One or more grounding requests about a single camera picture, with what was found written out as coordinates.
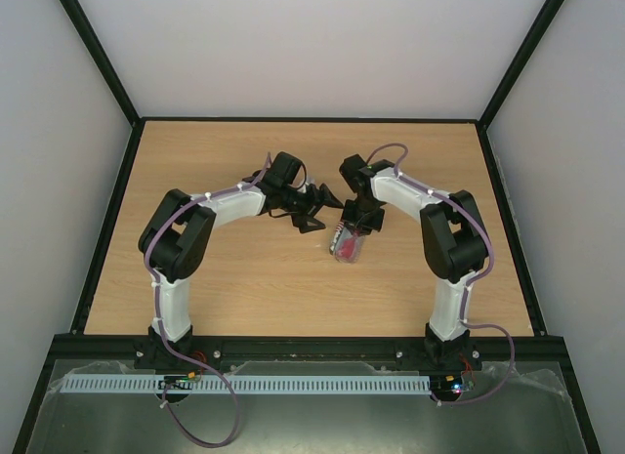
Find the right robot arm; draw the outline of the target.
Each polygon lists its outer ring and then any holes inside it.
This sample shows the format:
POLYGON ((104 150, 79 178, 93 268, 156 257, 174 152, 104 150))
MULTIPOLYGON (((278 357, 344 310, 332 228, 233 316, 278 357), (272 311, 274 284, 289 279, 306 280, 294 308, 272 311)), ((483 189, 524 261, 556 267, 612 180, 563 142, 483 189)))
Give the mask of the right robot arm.
POLYGON ((472 288, 492 255, 474 197, 466 190, 435 190, 402 174, 391 161, 368 164, 358 154, 346 158, 339 172, 355 199, 345 203, 332 254, 353 263, 365 237, 382 229, 385 205, 414 219, 421 227, 426 263, 437 278, 425 353, 434 366, 449 366, 468 345, 472 288))

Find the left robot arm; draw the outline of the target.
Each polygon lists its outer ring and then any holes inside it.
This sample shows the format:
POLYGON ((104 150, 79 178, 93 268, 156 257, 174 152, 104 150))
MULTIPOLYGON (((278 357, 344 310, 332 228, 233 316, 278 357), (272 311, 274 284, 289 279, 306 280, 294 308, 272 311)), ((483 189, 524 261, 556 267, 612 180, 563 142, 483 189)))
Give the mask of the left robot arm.
POLYGON ((137 366, 169 369, 193 362, 190 280, 214 229, 267 214, 290 218, 304 234, 325 228, 316 218, 324 207, 341 209, 343 203, 327 185, 310 180, 302 160, 284 151, 269 155, 235 186, 199 194, 169 190, 138 243, 151 277, 154 317, 146 339, 136 343, 137 366))

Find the american flag glasses case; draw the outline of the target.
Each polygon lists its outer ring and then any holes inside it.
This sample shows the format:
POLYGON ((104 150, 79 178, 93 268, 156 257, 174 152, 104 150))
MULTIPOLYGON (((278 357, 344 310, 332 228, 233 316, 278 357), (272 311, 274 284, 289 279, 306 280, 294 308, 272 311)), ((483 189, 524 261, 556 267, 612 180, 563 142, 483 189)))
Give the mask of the american flag glasses case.
POLYGON ((355 264, 359 258, 366 236, 359 231, 349 229, 340 221, 332 236, 329 253, 338 262, 355 264))

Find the red sunglasses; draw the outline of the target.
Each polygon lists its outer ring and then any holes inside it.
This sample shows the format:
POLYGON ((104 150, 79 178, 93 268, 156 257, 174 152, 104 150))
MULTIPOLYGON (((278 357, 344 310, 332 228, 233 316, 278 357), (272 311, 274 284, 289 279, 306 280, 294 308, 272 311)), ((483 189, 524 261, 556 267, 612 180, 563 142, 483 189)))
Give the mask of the red sunglasses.
POLYGON ((334 257, 341 263, 353 264, 357 261, 365 237, 344 229, 334 248, 334 257))

